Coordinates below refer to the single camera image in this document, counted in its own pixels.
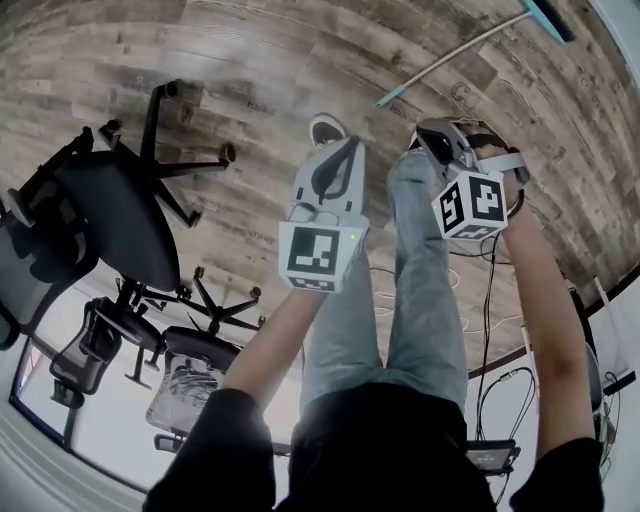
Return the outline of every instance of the black sleeve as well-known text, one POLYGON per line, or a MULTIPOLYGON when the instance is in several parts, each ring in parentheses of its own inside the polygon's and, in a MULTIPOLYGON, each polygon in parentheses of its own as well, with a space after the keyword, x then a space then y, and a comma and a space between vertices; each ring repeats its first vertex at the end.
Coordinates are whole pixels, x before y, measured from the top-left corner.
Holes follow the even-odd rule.
POLYGON ((271 510, 275 477, 271 435, 246 393, 211 394, 143 511, 271 510))
POLYGON ((601 512, 604 496, 600 483, 602 447, 593 439, 576 439, 542 457, 522 489, 510 501, 516 512, 601 512))

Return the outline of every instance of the cable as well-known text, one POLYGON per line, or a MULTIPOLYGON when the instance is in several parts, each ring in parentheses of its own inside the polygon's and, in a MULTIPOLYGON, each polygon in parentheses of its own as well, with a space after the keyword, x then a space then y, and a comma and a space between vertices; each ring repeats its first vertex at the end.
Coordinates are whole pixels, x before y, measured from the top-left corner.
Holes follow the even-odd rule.
POLYGON ((476 425, 476 441, 481 440, 482 436, 482 422, 480 420, 481 413, 481 400, 482 400, 482 388, 484 387, 484 377, 487 370, 487 357, 489 355, 489 340, 491 339, 491 286, 493 284, 493 275, 495 272, 496 261, 496 249, 498 248, 498 236, 493 240, 493 247, 491 249, 491 269, 489 270, 489 284, 487 286, 487 295, 484 299, 484 353, 482 355, 482 370, 480 373, 480 387, 478 388, 478 398, 476 400, 476 418, 478 418, 476 425))
MULTIPOLYGON (((476 257, 475 255, 462 255, 462 256, 469 256, 469 257, 474 257, 474 258, 476 257)), ((383 268, 383 267, 370 267, 369 270, 377 270, 377 271, 380 271, 380 272, 386 272, 387 274, 391 274, 394 277, 396 275, 396 273, 393 270, 389 270, 389 269, 386 269, 386 268, 383 268)), ((455 290, 457 288, 457 286, 460 284, 460 274, 458 274, 452 268, 449 268, 449 272, 453 273, 453 275, 456 276, 456 282, 451 285, 451 289, 455 290)), ((391 293, 391 292, 375 291, 374 293, 375 293, 376 296, 382 297, 383 299, 395 299, 396 298, 396 294, 395 293, 391 293)), ((393 311, 394 311, 393 309, 385 308, 385 307, 382 307, 382 306, 374 307, 375 316, 377 318, 389 316, 389 315, 393 314, 393 311)), ((504 317, 504 318, 500 319, 497 324, 491 326, 489 330, 492 331, 493 329, 498 328, 503 322, 507 322, 508 320, 515 320, 516 318, 522 318, 522 315, 513 315, 513 316, 504 317)), ((481 329, 479 331, 467 331, 466 329, 467 329, 467 327, 469 327, 469 320, 467 320, 463 316, 460 317, 460 322, 464 324, 464 327, 462 328, 462 332, 464 334, 479 334, 481 332, 484 332, 484 329, 481 329)))
MULTIPOLYGON (((478 254, 472 254, 469 251, 467 251, 464 247, 461 247, 460 245, 458 245, 456 242, 451 241, 451 243, 453 245, 455 245, 458 249, 460 249, 462 252, 456 252, 456 251, 449 251, 449 254, 453 254, 454 256, 462 256, 463 258, 482 258, 484 261, 491 263, 491 260, 487 258, 487 256, 491 256, 491 251, 485 251, 484 250, 484 244, 487 241, 491 241, 491 240, 495 240, 497 237, 493 236, 493 237, 487 237, 484 240, 482 240, 482 242, 480 242, 480 252, 478 254)), ((496 261, 496 265, 513 265, 510 261, 496 261)))
MULTIPOLYGON (((380 270, 380 271, 392 274, 393 277, 396 276, 396 273, 393 272, 392 270, 387 270, 386 268, 382 268, 382 267, 370 267, 369 270, 380 270)), ((449 273, 452 273, 454 276, 456 276, 456 282, 451 285, 451 289, 455 290, 456 287, 460 284, 460 274, 458 274, 452 268, 449 269, 449 273)), ((382 297, 383 299, 395 299, 396 298, 396 294, 395 293, 390 293, 390 292, 378 292, 378 291, 376 291, 375 294, 378 297, 382 297)), ((385 310, 391 311, 393 313, 393 310, 392 309, 388 309, 388 308, 376 308, 376 309, 385 309, 385 310)))
POLYGON ((484 403, 487 399, 487 396, 489 395, 489 392, 499 383, 505 382, 511 379, 512 377, 514 377, 520 372, 526 372, 529 374, 529 389, 527 389, 527 393, 522 402, 522 407, 520 407, 520 411, 516 416, 516 419, 513 423, 513 427, 511 428, 511 433, 509 434, 509 439, 515 438, 515 435, 520 429, 520 426, 522 425, 522 422, 524 421, 525 416, 529 412, 529 409, 531 408, 531 405, 533 404, 533 401, 536 396, 535 376, 533 374, 533 371, 531 371, 531 369, 528 368, 527 366, 520 366, 519 368, 515 368, 507 373, 502 374, 496 381, 492 382, 491 385, 487 387, 487 389, 483 393, 482 399, 480 401, 480 413, 478 414, 478 426, 477 426, 477 429, 480 432, 480 439, 479 439, 480 441, 486 440, 486 436, 484 434, 484 426, 482 424, 482 411, 484 409, 484 403))
MULTIPOLYGON (((615 376, 615 374, 613 372, 607 372, 607 373, 605 373, 604 376, 605 376, 605 378, 607 380, 613 381, 614 384, 616 382, 618 382, 618 378, 615 376)), ((616 415, 616 426, 615 426, 615 434, 616 434, 616 437, 617 437, 617 435, 618 435, 618 427, 620 426, 620 410, 622 409, 622 393, 620 393, 620 390, 618 390, 616 392, 616 394, 618 395, 618 414, 616 415)), ((603 424, 600 425, 600 428, 608 428, 608 426, 605 427, 604 421, 602 423, 603 424)), ((611 469, 611 466, 613 464, 612 461, 611 461, 611 458, 610 458, 612 449, 613 449, 613 443, 608 443, 606 451, 605 451, 604 458, 602 460, 602 463, 600 464, 600 469, 602 469, 602 467, 607 463, 607 461, 609 462, 609 466, 607 468, 607 471, 604 474, 604 476, 602 477, 602 481, 603 482, 604 482, 605 478, 607 478, 607 475, 609 474, 609 470, 611 469)))
POLYGON ((498 496, 498 499, 496 500, 496 507, 498 505, 500 505, 500 502, 502 501, 502 498, 504 497, 504 493, 507 490, 507 485, 509 485, 509 477, 511 476, 511 473, 507 473, 507 477, 506 480, 504 482, 504 487, 502 487, 502 491, 500 491, 500 495, 498 496))
POLYGON ((376 306, 375 308, 373 308, 373 311, 377 318, 393 314, 393 309, 383 308, 380 306, 376 306))
MULTIPOLYGON (((503 322, 506 322, 508 320, 515 320, 516 318, 522 318, 522 315, 513 315, 513 316, 504 317, 496 325, 492 325, 491 327, 489 327, 489 330, 493 331, 496 327, 498 327, 503 322)), ((469 327, 469 320, 467 320, 467 325, 465 326, 465 329, 467 327, 469 327)), ((478 333, 484 332, 484 329, 480 329, 478 331, 465 331, 464 329, 462 329, 462 332, 465 334, 478 334, 478 333)))

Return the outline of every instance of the white wall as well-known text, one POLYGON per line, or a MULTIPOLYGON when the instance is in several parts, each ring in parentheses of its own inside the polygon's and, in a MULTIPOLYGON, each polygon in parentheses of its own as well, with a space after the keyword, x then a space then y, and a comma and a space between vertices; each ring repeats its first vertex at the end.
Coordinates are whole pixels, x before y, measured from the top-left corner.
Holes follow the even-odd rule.
MULTIPOLYGON (((611 301, 614 321, 627 350, 623 352, 629 366, 640 370, 640 280, 636 280, 611 301)), ((618 346, 610 316, 600 310, 590 318, 601 375, 615 360, 618 346)), ((611 452, 611 469, 604 482, 607 511, 637 512, 640 510, 640 493, 637 490, 640 474, 640 382, 634 382, 622 390, 621 415, 618 438, 611 452)))
MULTIPOLYGON (((640 280, 611 301, 612 313, 618 324, 620 336, 628 351, 625 353, 631 368, 640 369, 640 280)), ((600 372, 604 374, 612 369, 618 352, 615 333, 609 314, 603 309, 590 318, 598 357, 600 372)), ((522 357, 485 378, 486 386, 507 371, 518 366, 530 366, 528 356, 522 357)), ((468 424, 469 439, 473 439, 476 425, 476 397, 479 379, 469 383, 465 418, 468 424)), ((513 377, 506 383, 498 384, 489 395, 483 413, 483 424, 488 439, 505 439, 521 407, 527 392, 528 379, 524 375, 513 377)), ((611 452, 611 469, 604 481, 606 512, 638 512, 640 493, 637 492, 637 475, 640 473, 640 383, 636 382, 622 391, 622 409, 618 437, 611 452)), ((613 400, 612 421, 615 424, 618 411, 617 398, 613 400)), ((522 453, 516 461, 505 497, 498 507, 499 511, 510 510, 508 501, 527 480, 533 470, 536 449, 537 400, 516 435, 517 445, 522 453)), ((499 478, 490 479, 491 490, 499 494, 504 483, 499 478)))
POLYGON ((9 404, 25 339, 0 352, 0 496, 7 512, 139 510, 144 496, 92 470, 9 404))
MULTIPOLYGON (((503 374, 521 366, 530 368, 531 365, 528 356, 521 357, 502 368, 486 374, 483 384, 484 389, 486 390, 492 382, 498 380, 503 374)), ((519 372, 510 380, 497 384, 490 391, 482 413, 482 425, 487 439, 498 440, 509 438, 511 428, 515 423, 518 412, 527 394, 529 383, 530 379, 528 374, 519 372)), ((478 397, 479 387, 479 378, 469 382, 467 403, 465 406, 468 439, 475 439, 476 399, 478 397)), ((498 506, 499 511, 511 510, 509 507, 509 498, 524 485, 533 470, 537 425, 538 401, 536 397, 515 436, 516 445, 522 449, 522 452, 514 463, 514 471, 509 478, 509 484, 504 497, 498 506)), ((489 479, 489 484, 491 486, 491 493, 494 499, 496 499, 502 491, 505 480, 502 477, 492 477, 489 479)))
POLYGON ((590 0, 611 32, 631 75, 640 89, 640 2, 638 0, 590 0))

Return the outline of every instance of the office chair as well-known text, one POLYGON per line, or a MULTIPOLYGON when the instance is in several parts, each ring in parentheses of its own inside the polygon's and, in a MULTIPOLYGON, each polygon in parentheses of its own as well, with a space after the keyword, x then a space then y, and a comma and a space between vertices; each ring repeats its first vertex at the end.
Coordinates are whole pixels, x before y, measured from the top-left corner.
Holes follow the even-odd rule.
POLYGON ((200 172, 223 171, 229 166, 229 163, 235 161, 236 150, 232 144, 223 144, 218 151, 218 162, 158 163, 155 159, 155 145, 160 104, 163 99, 176 96, 179 88, 180 82, 174 80, 159 85, 153 90, 142 135, 140 156, 120 142, 121 123, 117 119, 112 119, 102 126, 99 133, 113 151, 125 155, 132 161, 132 165, 138 169, 138 172, 142 172, 145 179, 148 180, 153 193, 165 203, 176 217, 187 227, 193 227, 200 219, 200 214, 194 211, 191 215, 187 215, 161 180, 200 172))
POLYGON ((84 130, 19 191, 8 192, 10 211, 0 219, 0 350, 20 332, 35 334, 51 304, 98 262, 87 223, 54 178, 61 162, 91 151, 92 141, 84 130))
MULTIPOLYGON (((179 438, 186 437, 191 431, 207 399, 218 389, 224 374, 240 353, 239 347, 217 336, 220 324, 227 323, 251 330, 260 328, 233 317, 258 303, 259 288, 251 290, 250 301, 222 308, 213 302, 205 290, 201 281, 203 274, 204 269, 196 268, 193 280, 205 306, 185 297, 174 302, 181 302, 207 315, 210 321, 207 330, 200 329, 192 319, 195 329, 174 326, 163 334, 166 343, 164 375, 147 410, 146 419, 149 424, 176 438, 156 439, 158 449, 168 447, 171 448, 169 451, 174 448, 177 450, 181 445, 179 438)), ((151 296, 162 300, 157 294, 152 293, 151 296)))
POLYGON ((82 407, 84 395, 93 395, 98 390, 104 372, 122 345, 120 335, 96 313, 97 307, 111 309, 114 304, 107 297, 87 302, 80 331, 53 357, 49 366, 56 379, 51 399, 70 409, 82 407), (93 346, 101 357, 87 352, 86 345, 93 346))
MULTIPOLYGON (((118 290, 122 293, 121 281, 116 280, 116 282, 118 283, 118 290)), ((157 365, 157 361, 164 354, 166 344, 160 331, 144 318, 148 311, 148 306, 140 303, 144 289, 144 285, 137 285, 130 304, 126 306, 119 320, 104 308, 97 308, 96 312, 120 336, 138 347, 133 374, 125 374, 125 377, 143 388, 151 389, 151 386, 141 380, 144 351, 149 350, 153 354, 151 360, 144 361, 145 365, 158 372, 160 368, 157 365)))

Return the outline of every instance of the white cube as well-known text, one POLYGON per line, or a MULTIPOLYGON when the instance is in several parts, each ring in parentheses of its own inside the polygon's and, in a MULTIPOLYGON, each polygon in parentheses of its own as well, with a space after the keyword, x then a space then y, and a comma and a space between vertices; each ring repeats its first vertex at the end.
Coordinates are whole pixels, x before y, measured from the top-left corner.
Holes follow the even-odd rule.
POLYGON ((481 241, 507 227, 502 173, 463 171, 431 205, 444 239, 481 241))
POLYGON ((367 228, 317 222, 281 222, 280 276, 289 286, 296 288, 341 292, 367 228))

